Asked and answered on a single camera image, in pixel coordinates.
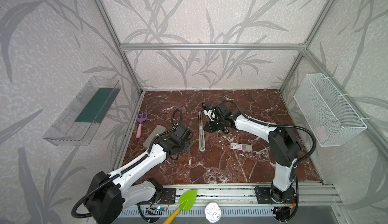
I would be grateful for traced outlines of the beige stapler black cap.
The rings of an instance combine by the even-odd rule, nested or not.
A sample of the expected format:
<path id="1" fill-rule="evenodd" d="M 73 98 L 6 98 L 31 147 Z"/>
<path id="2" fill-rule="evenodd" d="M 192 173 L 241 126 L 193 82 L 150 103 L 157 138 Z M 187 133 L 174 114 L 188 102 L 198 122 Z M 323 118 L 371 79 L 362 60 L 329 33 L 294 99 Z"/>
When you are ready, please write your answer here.
<path id="1" fill-rule="evenodd" d="M 205 146 L 205 134 L 204 134 L 204 128 L 203 128 L 203 116 L 202 111 L 198 112 L 198 118 L 199 118 L 199 149 L 201 152 L 204 152 L 206 150 Z"/>

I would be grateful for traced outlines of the white red staple box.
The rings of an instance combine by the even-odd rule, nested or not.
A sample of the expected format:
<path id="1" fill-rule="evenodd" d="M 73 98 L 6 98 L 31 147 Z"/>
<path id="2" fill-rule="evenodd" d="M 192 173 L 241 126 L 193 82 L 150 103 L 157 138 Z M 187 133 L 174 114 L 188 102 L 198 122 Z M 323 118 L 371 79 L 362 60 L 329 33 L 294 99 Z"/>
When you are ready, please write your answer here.
<path id="1" fill-rule="evenodd" d="M 249 144 L 231 143 L 230 148 L 234 150 L 241 150 L 241 151 L 253 151 L 252 145 L 249 145 Z"/>

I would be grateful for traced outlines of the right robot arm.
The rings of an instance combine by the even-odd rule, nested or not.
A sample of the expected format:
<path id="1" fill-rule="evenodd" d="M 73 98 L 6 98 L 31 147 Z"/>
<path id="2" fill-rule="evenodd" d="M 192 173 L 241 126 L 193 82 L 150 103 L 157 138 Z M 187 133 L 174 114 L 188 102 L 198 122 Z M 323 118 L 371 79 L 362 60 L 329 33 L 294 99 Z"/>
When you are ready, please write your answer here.
<path id="1" fill-rule="evenodd" d="M 293 183 L 296 181 L 295 169 L 316 149 L 317 140 L 314 134 L 303 127 L 266 123 L 250 117 L 243 113 L 240 106 L 232 100 L 223 101 L 216 106 L 202 103 L 202 108 L 209 118 L 204 131 L 227 132 L 229 128 L 234 128 L 253 134 L 269 143 L 270 152 L 275 160 L 275 175 L 268 197 L 275 203 L 283 203 L 293 192 Z M 312 140 L 311 149 L 301 158 L 298 156 L 302 146 L 293 129 L 304 131 Z"/>

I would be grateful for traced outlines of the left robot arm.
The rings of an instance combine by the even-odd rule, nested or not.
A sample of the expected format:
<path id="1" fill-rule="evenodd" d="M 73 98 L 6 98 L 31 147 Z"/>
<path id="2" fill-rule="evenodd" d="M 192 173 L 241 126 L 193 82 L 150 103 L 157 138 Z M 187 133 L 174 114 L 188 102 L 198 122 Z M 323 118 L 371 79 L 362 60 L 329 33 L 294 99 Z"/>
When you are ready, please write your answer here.
<path id="1" fill-rule="evenodd" d="M 172 129 L 157 133 L 148 149 L 130 163 L 108 174 L 97 173 L 87 193 L 72 208 L 72 217 L 94 218 L 98 224 L 111 224 L 125 208 L 153 199 L 161 185 L 150 180 L 137 185 L 136 181 L 153 167 L 190 147 L 193 132 L 181 121 L 171 124 Z"/>

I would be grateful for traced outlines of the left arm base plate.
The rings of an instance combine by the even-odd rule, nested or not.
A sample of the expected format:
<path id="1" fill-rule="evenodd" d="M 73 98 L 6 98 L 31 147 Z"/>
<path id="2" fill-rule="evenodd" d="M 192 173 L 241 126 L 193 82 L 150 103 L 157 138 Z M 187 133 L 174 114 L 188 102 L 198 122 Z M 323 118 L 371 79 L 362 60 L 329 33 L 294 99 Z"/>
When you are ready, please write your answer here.
<path id="1" fill-rule="evenodd" d="M 157 189 L 151 201 L 154 204 L 174 204 L 176 199 L 176 188 Z"/>

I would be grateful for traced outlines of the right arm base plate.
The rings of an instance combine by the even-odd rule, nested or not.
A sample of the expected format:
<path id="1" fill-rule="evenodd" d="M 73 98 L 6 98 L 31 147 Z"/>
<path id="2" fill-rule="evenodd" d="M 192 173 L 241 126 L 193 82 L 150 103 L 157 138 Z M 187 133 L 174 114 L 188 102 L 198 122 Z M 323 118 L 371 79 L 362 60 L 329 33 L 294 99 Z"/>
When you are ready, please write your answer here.
<path id="1" fill-rule="evenodd" d="M 259 204 L 286 204 L 294 203 L 296 197 L 295 189 L 290 186 L 286 191 L 281 191 L 278 188 L 271 187 L 259 187 L 254 188 L 255 195 Z"/>

